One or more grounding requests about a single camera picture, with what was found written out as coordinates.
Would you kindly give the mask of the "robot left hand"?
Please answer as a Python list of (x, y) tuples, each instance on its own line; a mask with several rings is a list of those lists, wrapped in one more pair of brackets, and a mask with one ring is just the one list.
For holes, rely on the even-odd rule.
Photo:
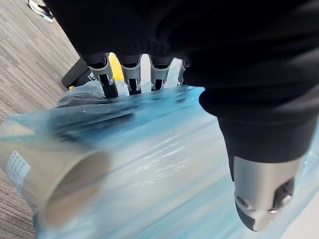
[(319, 118), (316, 0), (48, 0), (91, 67), (106, 52), (190, 63), (223, 133), (239, 218), (267, 228), (293, 197)]

